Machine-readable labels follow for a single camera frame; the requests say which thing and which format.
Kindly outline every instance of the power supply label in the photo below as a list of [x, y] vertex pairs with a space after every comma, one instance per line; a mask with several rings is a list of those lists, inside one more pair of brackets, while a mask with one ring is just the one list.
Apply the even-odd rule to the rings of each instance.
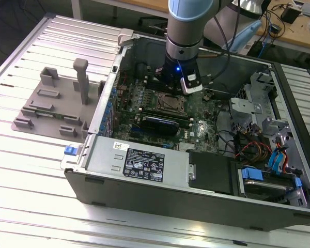
[[163, 182], [164, 154], [128, 149], [123, 174], [126, 177]]

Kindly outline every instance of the metal slotted table surface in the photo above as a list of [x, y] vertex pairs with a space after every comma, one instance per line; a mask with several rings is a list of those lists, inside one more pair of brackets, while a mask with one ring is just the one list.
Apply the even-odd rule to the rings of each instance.
[[[105, 80], [119, 32], [70, 18], [44, 18], [0, 67], [0, 247], [238, 247], [237, 240], [248, 247], [310, 248], [306, 226], [262, 232], [85, 205], [60, 169], [71, 142], [11, 130], [44, 66], [75, 78], [72, 63], [85, 58], [90, 80]], [[290, 75], [298, 69], [285, 70]], [[310, 80], [300, 71], [301, 76], [292, 75], [301, 78], [290, 84], [303, 103], [299, 85], [310, 97]], [[304, 117], [310, 128], [310, 115]]]

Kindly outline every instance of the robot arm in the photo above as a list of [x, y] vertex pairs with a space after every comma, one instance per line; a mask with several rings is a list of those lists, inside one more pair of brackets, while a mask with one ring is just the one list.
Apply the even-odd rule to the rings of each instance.
[[180, 81], [185, 95], [202, 90], [196, 58], [203, 30], [232, 0], [169, 0], [166, 58], [162, 68], [165, 82]]

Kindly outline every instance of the desk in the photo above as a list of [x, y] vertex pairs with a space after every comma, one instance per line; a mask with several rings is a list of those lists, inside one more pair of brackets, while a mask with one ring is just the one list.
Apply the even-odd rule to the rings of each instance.
[[[310, 3], [310, 0], [303, 0], [303, 2]], [[272, 0], [268, 9], [271, 10], [271, 8], [277, 4], [287, 4], [287, 3], [291, 3], [291, 1], [290, 0]], [[284, 11], [283, 8], [280, 8], [273, 12], [276, 13], [280, 17], [283, 11]], [[263, 17], [262, 18], [263, 26], [257, 32], [257, 35], [258, 35], [257, 39], [264, 32], [265, 20], [266, 19]], [[286, 48], [290, 48], [290, 49], [294, 49], [300, 52], [310, 53], [310, 31], [308, 28], [309, 21], [310, 21], [309, 17], [299, 16], [296, 18], [293, 24], [289, 24], [285, 22], [285, 26], [286, 26], [285, 33], [280, 38], [277, 38], [273, 44], [286, 47]], [[271, 22], [283, 28], [282, 22], [278, 20], [278, 18], [273, 14], [271, 16]]]
[[[117, 7], [150, 14], [153, 16], [168, 18], [168, 0], [93, 0], [95, 2], [114, 6], [114, 16], [117, 14]], [[83, 19], [81, 0], [71, 0], [73, 17]]]

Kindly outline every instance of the metal bracket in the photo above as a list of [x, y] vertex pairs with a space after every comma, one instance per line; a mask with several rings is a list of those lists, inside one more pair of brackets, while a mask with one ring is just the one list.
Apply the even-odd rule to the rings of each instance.
[[118, 45], [124, 46], [128, 45], [129, 43], [132, 43], [133, 42], [132, 35], [133, 30], [122, 28], [118, 35]]
[[273, 118], [268, 117], [262, 122], [262, 131], [263, 134], [272, 136], [288, 126], [289, 124], [285, 120], [274, 120]]

